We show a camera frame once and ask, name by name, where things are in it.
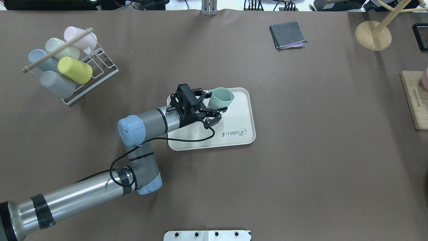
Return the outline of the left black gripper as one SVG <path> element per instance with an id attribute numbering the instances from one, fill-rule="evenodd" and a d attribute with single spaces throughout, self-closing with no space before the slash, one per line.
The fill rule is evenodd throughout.
<path id="1" fill-rule="evenodd" d="M 174 99 L 174 107 L 179 115 L 179 128 L 202 121 L 204 128 L 209 129 L 216 125 L 228 107 L 219 109 L 206 108 L 204 100 L 210 98 L 211 92 L 203 91 L 201 88 L 191 89 L 191 102 L 186 99 Z"/>

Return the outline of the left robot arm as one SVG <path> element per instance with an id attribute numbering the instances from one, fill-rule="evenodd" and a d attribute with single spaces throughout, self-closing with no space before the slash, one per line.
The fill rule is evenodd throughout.
<path id="1" fill-rule="evenodd" d="M 187 84 L 180 84 L 170 95 L 168 105 L 127 116 L 118 122 L 128 166 L 115 168 L 111 164 L 105 171 L 60 190 L 37 194 L 29 201 L 1 203 L 1 240 L 22 241 L 32 232 L 52 227 L 59 221 L 133 191 L 140 195 L 157 191 L 162 187 L 162 178 L 151 141 L 197 122 L 212 130 L 228 106 L 228 102 L 220 103 L 220 96 L 214 91 L 190 89 Z"/>

